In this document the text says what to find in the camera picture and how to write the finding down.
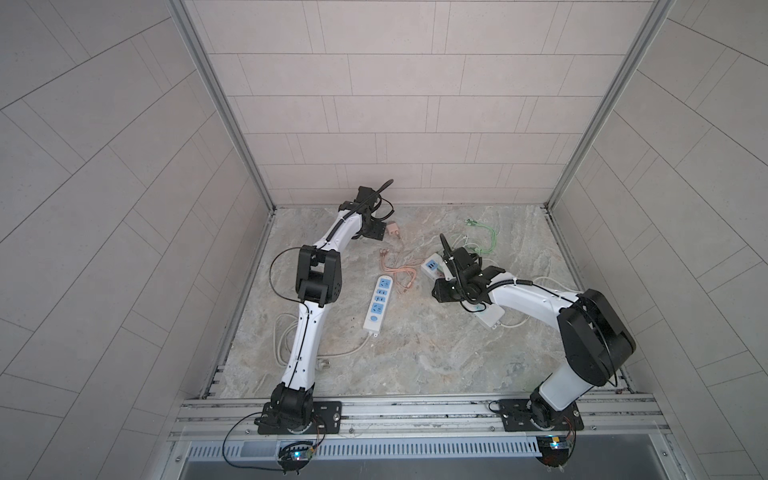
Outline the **white multicolour socket power strip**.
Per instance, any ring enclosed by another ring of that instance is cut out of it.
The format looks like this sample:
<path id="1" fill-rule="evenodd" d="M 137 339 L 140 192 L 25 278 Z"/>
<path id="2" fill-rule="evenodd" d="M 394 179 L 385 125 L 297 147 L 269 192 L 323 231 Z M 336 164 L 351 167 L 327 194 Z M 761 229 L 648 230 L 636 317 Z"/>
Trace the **white multicolour socket power strip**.
<path id="1" fill-rule="evenodd" d="M 433 253 L 422 264 L 423 275 L 435 282 L 439 279 L 453 280 L 454 275 L 449 271 L 447 265 L 438 253 Z M 472 305 L 461 302 L 461 305 L 468 309 L 485 327 L 496 329 L 500 325 L 500 319 L 504 315 L 504 309 L 492 305 Z"/>

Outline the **white blue socket power strip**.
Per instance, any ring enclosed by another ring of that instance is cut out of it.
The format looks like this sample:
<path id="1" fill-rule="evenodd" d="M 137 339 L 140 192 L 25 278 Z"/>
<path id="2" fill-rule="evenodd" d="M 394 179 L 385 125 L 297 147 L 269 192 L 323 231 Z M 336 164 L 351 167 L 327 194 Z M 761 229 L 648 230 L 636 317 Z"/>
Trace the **white blue socket power strip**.
<path id="1" fill-rule="evenodd" d="M 389 275 L 381 275 L 373 289 L 370 305 L 366 311 L 363 329 L 377 337 L 383 324 L 390 298 L 392 297 L 394 281 Z"/>

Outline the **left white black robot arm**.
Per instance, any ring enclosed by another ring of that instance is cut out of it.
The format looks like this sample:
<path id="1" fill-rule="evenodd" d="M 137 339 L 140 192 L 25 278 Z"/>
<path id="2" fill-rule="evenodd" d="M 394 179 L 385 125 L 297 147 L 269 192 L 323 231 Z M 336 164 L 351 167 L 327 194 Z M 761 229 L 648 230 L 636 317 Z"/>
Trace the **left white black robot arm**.
<path id="1" fill-rule="evenodd" d="M 295 296 L 291 301 L 299 305 L 297 331 L 283 376 L 258 420 L 260 434 L 302 434 L 315 426 L 318 349 L 330 305 L 342 290 L 342 252 L 353 239 L 384 238 L 388 217 L 374 213 L 386 201 L 382 193 L 393 182 L 389 179 L 377 189 L 360 186 L 355 199 L 339 206 L 324 236 L 296 248 Z"/>

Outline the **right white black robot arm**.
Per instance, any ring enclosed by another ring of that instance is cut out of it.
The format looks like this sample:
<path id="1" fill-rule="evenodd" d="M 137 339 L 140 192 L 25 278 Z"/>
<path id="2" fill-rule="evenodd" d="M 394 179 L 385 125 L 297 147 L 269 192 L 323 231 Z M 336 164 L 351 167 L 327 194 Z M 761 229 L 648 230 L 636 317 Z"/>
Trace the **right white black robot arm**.
<path id="1" fill-rule="evenodd" d="M 534 389 L 520 410 L 527 416 L 528 427 L 552 430 L 568 424 L 565 411 L 592 388 L 616 378 L 636 351 L 629 329 L 603 293 L 546 288 L 501 267 L 484 267 L 478 254 L 452 248 L 443 234 L 439 238 L 447 276 L 435 281 L 433 298 L 440 303 L 457 302 L 465 310 L 490 306 L 516 310 L 560 335 L 565 362 Z"/>

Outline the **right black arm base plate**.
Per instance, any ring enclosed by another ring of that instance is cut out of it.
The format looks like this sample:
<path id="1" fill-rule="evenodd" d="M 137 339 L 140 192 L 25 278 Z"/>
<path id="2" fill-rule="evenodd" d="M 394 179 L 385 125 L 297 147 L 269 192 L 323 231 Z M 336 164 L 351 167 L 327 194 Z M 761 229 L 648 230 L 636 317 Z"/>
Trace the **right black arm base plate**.
<path id="1" fill-rule="evenodd" d="M 550 415 L 548 427 L 540 428 L 534 422 L 534 413 L 530 410 L 528 398 L 507 398 L 495 402 L 492 410 L 502 420 L 505 432 L 541 432 L 549 434 L 552 431 L 582 431 L 584 422 L 581 412 L 575 402 L 562 411 L 554 411 Z"/>

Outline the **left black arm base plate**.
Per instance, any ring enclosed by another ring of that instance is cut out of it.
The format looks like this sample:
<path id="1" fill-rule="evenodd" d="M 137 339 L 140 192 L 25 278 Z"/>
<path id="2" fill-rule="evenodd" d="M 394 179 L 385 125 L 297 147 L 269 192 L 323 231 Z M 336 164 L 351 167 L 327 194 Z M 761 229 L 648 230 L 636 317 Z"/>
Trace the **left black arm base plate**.
<path id="1" fill-rule="evenodd" d="M 342 414 L 340 401 L 319 401 L 313 405 L 309 420 L 302 424 L 280 417 L 269 404 L 254 421 L 260 435 L 338 434 Z"/>

